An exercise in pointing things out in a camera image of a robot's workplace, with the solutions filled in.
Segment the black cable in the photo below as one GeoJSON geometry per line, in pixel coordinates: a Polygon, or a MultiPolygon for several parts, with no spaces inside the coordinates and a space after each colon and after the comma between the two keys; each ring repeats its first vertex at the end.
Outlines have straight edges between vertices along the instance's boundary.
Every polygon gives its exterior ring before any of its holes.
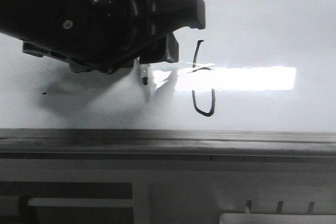
{"type": "MultiPolygon", "coordinates": [[[[199,40],[197,42],[197,46],[196,46],[196,50],[195,50],[195,55],[194,55],[194,60],[193,60],[193,68],[196,67],[196,62],[197,62],[197,56],[198,56],[198,51],[199,51],[199,47],[201,46],[201,43],[203,42],[204,40],[199,40]]],[[[198,68],[198,69],[195,69],[193,70],[193,73],[194,72],[197,72],[199,70],[211,70],[211,68],[208,68],[208,67],[202,67],[202,68],[198,68]]],[[[197,102],[196,102],[196,94],[195,94],[195,90],[192,91],[192,95],[193,95],[193,104],[194,104],[194,108],[195,110],[203,115],[203,116],[206,116],[206,117],[210,117],[212,116],[214,113],[215,113],[215,106],[216,106],[216,92],[215,92],[215,89],[211,89],[211,97],[212,97],[212,101],[211,101],[211,109],[209,112],[205,112],[205,111],[202,111],[200,110],[198,107],[197,107],[197,102]]]]}

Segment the whiteboard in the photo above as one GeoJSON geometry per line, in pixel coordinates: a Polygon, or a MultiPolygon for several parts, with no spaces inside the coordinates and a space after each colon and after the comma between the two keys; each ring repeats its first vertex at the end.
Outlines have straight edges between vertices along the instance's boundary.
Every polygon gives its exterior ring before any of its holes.
{"type": "Polygon", "coordinates": [[[180,62],[107,76],[21,53],[0,35],[0,128],[335,132],[336,0],[204,0],[207,28],[182,28],[180,62]],[[190,73],[198,63],[212,71],[190,73]],[[193,107],[209,110],[210,118],[193,107]]]}

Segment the robotic arm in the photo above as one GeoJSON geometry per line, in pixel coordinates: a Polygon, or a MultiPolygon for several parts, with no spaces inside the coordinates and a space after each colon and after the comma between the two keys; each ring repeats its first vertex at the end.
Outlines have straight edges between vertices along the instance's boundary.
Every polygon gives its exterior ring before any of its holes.
{"type": "Polygon", "coordinates": [[[23,52],[113,73],[133,59],[177,62],[173,31],[205,28],[203,0],[0,0],[0,32],[23,52]]]}

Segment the white surface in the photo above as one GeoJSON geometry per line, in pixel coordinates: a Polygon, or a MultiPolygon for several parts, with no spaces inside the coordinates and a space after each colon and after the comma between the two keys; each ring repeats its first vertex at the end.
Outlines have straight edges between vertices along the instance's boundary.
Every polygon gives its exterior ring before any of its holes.
{"type": "Polygon", "coordinates": [[[222,214],[219,224],[334,224],[335,215],[222,214]]]}
{"type": "Polygon", "coordinates": [[[144,87],[138,69],[71,73],[0,35],[0,128],[336,131],[336,0],[205,2],[207,28],[175,33],[182,62],[152,65],[156,87],[144,87]],[[198,63],[216,68],[198,72],[209,85],[197,91],[201,109],[210,108],[210,83],[218,89],[211,118],[193,108],[195,82],[181,85],[197,78],[186,62],[199,39],[198,63]]]}

